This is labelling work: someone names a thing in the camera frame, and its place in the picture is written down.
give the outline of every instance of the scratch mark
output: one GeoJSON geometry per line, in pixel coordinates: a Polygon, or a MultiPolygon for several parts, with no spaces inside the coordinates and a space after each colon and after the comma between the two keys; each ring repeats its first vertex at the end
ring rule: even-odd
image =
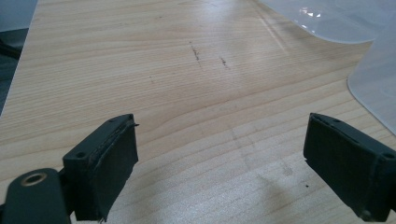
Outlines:
{"type": "Polygon", "coordinates": [[[200,1],[200,2],[203,2],[203,3],[209,4],[210,6],[213,6],[213,7],[217,7],[217,5],[215,5],[215,4],[213,4],[213,3],[210,3],[210,2],[206,2],[206,1],[200,1]]]}
{"type": "Polygon", "coordinates": [[[293,169],[291,169],[287,163],[285,163],[283,160],[280,160],[280,163],[283,169],[283,175],[289,176],[293,174],[293,169]]]}
{"type": "Polygon", "coordinates": [[[220,57],[220,59],[221,59],[221,62],[222,62],[222,64],[223,64],[223,66],[224,66],[225,68],[227,68],[227,69],[230,69],[230,67],[227,65],[227,62],[226,62],[223,58],[221,58],[221,57],[220,57]]]}

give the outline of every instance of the light wood tabletop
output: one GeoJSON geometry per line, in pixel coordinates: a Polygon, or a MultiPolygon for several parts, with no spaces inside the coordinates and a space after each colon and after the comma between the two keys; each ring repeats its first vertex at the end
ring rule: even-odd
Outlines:
{"type": "Polygon", "coordinates": [[[0,201],[133,113],[139,163],[108,223],[362,223],[303,146],[316,112],[396,148],[347,88],[369,47],[256,0],[39,0],[0,118],[0,201]]]}

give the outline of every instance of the pencil mark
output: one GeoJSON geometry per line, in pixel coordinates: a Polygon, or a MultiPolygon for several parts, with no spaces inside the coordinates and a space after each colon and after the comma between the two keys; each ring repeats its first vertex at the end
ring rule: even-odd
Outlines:
{"type": "Polygon", "coordinates": [[[192,44],[191,41],[190,41],[190,46],[191,46],[192,52],[194,52],[195,60],[198,62],[199,66],[202,68],[201,63],[199,61],[199,51],[194,47],[194,45],[192,44]]]}
{"type": "Polygon", "coordinates": [[[227,65],[227,62],[220,56],[219,57],[220,59],[221,59],[221,62],[222,62],[222,64],[223,64],[223,66],[225,67],[225,68],[227,68],[227,69],[230,69],[230,67],[227,65]]]}

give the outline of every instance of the clear plastic sheet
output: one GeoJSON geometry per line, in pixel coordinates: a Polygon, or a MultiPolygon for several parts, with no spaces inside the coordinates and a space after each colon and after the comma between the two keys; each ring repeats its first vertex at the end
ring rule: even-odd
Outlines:
{"type": "Polygon", "coordinates": [[[393,0],[260,0],[308,33],[337,43],[374,40],[396,9],[393,0]]]}
{"type": "Polygon", "coordinates": [[[356,99],[396,134],[396,16],[348,78],[356,99]]]}
{"type": "Polygon", "coordinates": [[[345,44],[374,40],[347,83],[356,99],[396,134],[396,1],[260,1],[319,38],[345,44]]]}

